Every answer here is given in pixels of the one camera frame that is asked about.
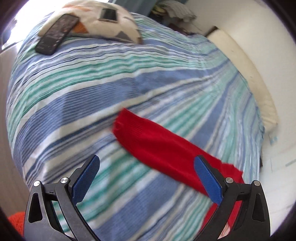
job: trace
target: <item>bed sheet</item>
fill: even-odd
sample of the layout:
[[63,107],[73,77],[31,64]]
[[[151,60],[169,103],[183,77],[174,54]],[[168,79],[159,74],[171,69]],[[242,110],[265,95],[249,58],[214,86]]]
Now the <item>bed sheet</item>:
[[127,153],[111,132],[116,116],[125,107],[162,125],[234,164],[246,183],[258,179],[262,120],[246,80],[214,44],[133,16],[143,45],[75,37],[43,56],[34,47],[47,18],[31,31],[9,83],[12,156],[31,188],[98,155],[77,206],[102,241],[193,240],[210,199]]

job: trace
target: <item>silver pin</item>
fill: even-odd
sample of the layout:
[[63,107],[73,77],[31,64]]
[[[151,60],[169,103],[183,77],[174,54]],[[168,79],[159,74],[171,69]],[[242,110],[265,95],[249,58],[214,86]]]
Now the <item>silver pin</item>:
[[225,180],[227,183],[233,183],[233,179],[231,177],[227,177]]
[[38,187],[38,186],[40,185],[40,181],[35,181],[35,182],[33,183],[33,185],[34,185],[34,187]]
[[63,177],[62,179],[61,179],[61,183],[66,183],[68,181],[68,178],[67,177]]
[[254,184],[255,184],[255,186],[258,186],[258,187],[260,186],[260,182],[257,180],[254,181]]

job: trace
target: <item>patterned pillow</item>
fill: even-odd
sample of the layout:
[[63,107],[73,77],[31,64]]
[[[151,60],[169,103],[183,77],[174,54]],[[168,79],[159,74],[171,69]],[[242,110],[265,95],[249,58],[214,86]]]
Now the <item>patterned pillow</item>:
[[[117,20],[101,20],[102,9],[116,10]],[[80,18],[80,21],[69,33],[69,36],[106,38],[129,43],[142,43],[138,26],[133,16],[126,9],[116,4],[101,3],[94,0],[76,0],[67,3],[50,16],[38,35],[43,36],[58,18],[65,13]]]

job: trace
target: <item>smartphone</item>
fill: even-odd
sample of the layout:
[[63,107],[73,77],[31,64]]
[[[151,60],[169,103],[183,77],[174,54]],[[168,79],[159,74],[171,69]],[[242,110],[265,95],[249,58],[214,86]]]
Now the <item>smartphone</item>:
[[44,55],[52,55],[78,21],[77,16],[63,14],[41,37],[35,51]]
[[118,20],[116,10],[112,8],[103,8],[99,20],[117,23]]

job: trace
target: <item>blue curtain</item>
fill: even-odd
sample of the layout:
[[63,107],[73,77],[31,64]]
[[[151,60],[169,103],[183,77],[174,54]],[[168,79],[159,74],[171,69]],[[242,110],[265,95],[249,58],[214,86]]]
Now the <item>blue curtain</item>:
[[[162,0],[109,0],[109,2],[116,3],[125,7],[130,12],[135,12],[148,16],[153,6]],[[187,0],[176,0],[181,3],[186,3]]]

